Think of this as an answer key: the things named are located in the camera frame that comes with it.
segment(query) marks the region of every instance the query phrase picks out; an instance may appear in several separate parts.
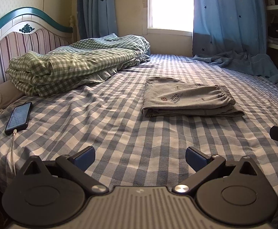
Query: teal headboard trim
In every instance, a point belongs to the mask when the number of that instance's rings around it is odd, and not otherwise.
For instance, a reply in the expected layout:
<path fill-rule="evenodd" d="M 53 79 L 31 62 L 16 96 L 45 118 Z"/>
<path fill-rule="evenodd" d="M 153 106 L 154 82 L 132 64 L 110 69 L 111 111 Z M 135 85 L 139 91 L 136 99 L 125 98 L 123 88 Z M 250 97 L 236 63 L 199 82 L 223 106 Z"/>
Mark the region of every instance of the teal headboard trim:
<path fill-rule="evenodd" d="M 7 13 L 5 16 L 0 18 L 0 28 L 2 28 L 10 20 L 12 20 L 20 15 L 38 16 L 38 17 L 42 18 L 45 22 L 47 22 L 49 25 L 54 27 L 55 29 L 57 29 L 61 32 L 64 32 L 64 33 L 72 33 L 72 27 L 65 27 L 65 26 L 57 23 L 50 16 L 48 16 L 45 12 L 43 12 L 40 9 L 35 8 L 35 7 L 21 7 L 21 8 L 17 8 L 15 10 Z"/>

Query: checkered sheet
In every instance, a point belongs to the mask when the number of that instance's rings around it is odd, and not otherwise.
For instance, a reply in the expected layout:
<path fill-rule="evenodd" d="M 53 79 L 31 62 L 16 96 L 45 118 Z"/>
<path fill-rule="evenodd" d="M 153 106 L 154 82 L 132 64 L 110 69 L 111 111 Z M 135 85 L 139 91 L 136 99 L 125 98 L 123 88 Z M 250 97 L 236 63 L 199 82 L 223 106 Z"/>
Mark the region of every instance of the checkered sheet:
<path fill-rule="evenodd" d="M 141 112 L 150 76 L 226 85 L 244 117 L 172 116 L 146 118 Z M 12 180 L 12 136 L 4 128 L 13 108 L 33 103 L 27 130 L 16 135 L 14 161 L 20 169 L 31 155 L 54 160 L 92 145 L 96 160 L 86 171 L 110 189 L 115 185 L 167 185 L 194 171 L 185 150 L 194 146 L 227 160 L 251 156 L 278 195 L 278 84 L 186 57 L 152 55 L 151 61 L 124 69 L 104 83 L 80 86 L 50 98 L 23 97 L 0 114 L 0 189 Z M 278 227 L 278 212 L 273 220 Z"/>

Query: phone screen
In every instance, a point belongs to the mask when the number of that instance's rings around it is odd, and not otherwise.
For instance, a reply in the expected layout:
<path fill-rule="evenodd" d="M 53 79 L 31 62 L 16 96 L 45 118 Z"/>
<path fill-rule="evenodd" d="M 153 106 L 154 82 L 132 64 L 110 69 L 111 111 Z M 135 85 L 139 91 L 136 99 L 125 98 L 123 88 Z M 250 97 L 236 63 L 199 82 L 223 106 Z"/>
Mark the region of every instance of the phone screen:
<path fill-rule="evenodd" d="M 31 103 L 18 106 L 14 109 L 6 130 L 10 130 L 26 123 Z"/>

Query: window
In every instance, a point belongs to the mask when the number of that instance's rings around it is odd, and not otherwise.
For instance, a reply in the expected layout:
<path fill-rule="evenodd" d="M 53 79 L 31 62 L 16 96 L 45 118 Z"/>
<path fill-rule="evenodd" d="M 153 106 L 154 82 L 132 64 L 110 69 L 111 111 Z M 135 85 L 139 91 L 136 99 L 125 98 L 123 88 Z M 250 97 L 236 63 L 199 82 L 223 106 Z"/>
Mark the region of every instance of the window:
<path fill-rule="evenodd" d="M 162 33 L 164 30 L 193 32 L 194 0 L 149 0 L 148 6 L 149 32 L 157 33 L 153 29 L 162 29 Z"/>

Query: headboard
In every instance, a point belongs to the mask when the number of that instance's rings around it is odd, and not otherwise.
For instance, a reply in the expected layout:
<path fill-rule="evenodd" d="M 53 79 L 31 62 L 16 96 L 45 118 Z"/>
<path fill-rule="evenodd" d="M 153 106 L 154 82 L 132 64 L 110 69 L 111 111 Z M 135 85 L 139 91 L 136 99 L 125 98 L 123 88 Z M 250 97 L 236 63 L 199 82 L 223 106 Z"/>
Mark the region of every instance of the headboard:
<path fill-rule="evenodd" d="M 0 84 L 9 80 L 5 73 L 9 60 L 32 50 L 46 54 L 76 41 L 73 17 L 70 27 L 54 21 L 33 7 L 15 9 L 0 19 Z"/>

